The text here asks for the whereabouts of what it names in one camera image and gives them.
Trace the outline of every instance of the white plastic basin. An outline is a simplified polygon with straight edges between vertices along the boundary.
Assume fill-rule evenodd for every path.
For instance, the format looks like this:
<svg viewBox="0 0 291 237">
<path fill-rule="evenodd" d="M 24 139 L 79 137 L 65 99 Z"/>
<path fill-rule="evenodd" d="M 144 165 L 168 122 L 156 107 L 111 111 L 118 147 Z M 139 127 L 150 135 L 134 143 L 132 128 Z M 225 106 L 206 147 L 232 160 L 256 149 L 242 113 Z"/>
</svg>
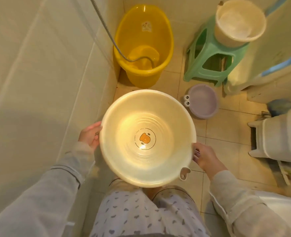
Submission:
<svg viewBox="0 0 291 237">
<path fill-rule="evenodd" d="M 139 90 L 120 97 L 107 110 L 102 126 L 104 159 L 128 183 L 162 186 L 191 162 L 193 120 L 181 103 L 163 92 Z"/>
</svg>

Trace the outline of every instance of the sticker on tub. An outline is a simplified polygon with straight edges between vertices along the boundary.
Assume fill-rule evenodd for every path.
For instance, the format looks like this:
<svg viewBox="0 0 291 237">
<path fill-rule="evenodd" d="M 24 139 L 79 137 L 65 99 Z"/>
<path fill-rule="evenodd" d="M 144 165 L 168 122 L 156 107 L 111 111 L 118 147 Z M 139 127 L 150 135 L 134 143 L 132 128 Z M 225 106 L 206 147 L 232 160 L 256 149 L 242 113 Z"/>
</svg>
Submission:
<svg viewBox="0 0 291 237">
<path fill-rule="evenodd" d="M 145 21 L 144 23 L 142 23 L 142 31 L 152 32 L 151 22 Z"/>
</svg>

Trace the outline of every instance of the metal shower hose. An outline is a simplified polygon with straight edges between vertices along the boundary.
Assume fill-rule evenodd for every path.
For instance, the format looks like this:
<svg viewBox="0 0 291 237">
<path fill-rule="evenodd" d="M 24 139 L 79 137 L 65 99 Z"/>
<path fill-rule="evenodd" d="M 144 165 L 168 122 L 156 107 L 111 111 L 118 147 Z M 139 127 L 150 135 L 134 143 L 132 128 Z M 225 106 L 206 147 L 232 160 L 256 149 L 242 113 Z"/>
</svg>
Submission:
<svg viewBox="0 0 291 237">
<path fill-rule="evenodd" d="M 93 7 L 94 7 L 94 9 L 95 9 L 95 11 L 96 11 L 96 13 L 97 13 L 99 19 L 101 20 L 101 22 L 102 22 L 102 24 L 103 24 L 103 26 L 104 26 L 104 28 L 105 28 L 105 30 L 106 30 L 106 32 L 107 32 L 109 38 L 110 38 L 111 41 L 113 42 L 113 44 L 114 44 L 114 46 L 116 47 L 116 49 L 117 49 L 117 51 L 119 52 L 119 54 L 120 54 L 120 55 L 121 55 L 121 56 L 122 56 L 126 61 L 128 61 L 128 62 L 135 62 L 135 61 L 138 61 L 138 60 L 140 60 L 140 59 L 144 59 L 144 58 L 146 58 L 146 59 L 148 59 L 148 60 L 151 62 L 151 66 L 152 66 L 152 68 L 155 68 L 153 60 L 152 60 L 150 57 L 148 57 L 148 56 L 141 56 L 141 57 L 139 57 L 139 58 L 137 58 L 137 59 L 135 59 L 135 60 L 130 60 L 130 59 L 126 58 L 126 57 L 124 56 L 124 54 L 122 54 L 122 52 L 120 51 L 120 49 L 119 49 L 119 47 L 117 46 L 116 42 L 114 41 L 114 39 L 113 39 L 111 33 L 109 32 L 108 27 L 107 27 L 107 25 L 106 25 L 106 23 L 105 23 L 105 21 L 104 21 L 102 15 L 101 15 L 101 12 L 99 11 L 99 9 L 98 9 L 98 7 L 97 7 L 97 4 L 96 4 L 95 0 L 91 0 L 91 3 L 93 4 Z"/>
</svg>

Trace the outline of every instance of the yellow bucket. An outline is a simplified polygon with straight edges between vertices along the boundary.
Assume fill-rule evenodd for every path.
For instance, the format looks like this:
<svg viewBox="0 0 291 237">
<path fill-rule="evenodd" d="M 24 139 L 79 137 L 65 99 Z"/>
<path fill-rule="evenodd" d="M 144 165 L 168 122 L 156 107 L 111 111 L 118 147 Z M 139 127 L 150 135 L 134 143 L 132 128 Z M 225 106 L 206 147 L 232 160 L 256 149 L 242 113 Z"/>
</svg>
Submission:
<svg viewBox="0 0 291 237">
<path fill-rule="evenodd" d="M 163 11 L 152 5 L 131 8 L 119 24 L 115 41 L 128 59 L 148 56 L 154 61 L 154 69 L 148 59 L 128 62 L 114 47 L 117 62 L 127 72 L 131 83 L 139 88 L 153 86 L 173 55 L 170 22 Z"/>
</svg>

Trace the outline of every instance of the sleeve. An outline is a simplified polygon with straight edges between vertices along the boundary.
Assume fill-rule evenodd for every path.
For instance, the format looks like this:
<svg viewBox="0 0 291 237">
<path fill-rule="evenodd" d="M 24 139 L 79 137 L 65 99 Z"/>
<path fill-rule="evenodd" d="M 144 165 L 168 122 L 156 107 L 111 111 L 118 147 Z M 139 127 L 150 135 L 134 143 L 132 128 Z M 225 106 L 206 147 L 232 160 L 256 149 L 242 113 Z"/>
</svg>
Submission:
<svg viewBox="0 0 291 237">
<path fill-rule="evenodd" d="M 210 183 L 216 211 L 225 219 L 229 232 L 237 237 L 291 237 L 291 228 L 274 211 L 243 187 L 230 171 L 217 173 Z"/>
<path fill-rule="evenodd" d="M 61 236 L 77 190 L 94 164 L 92 149 L 77 142 L 72 151 L 0 213 L 0 237 Z"/>
</svg>

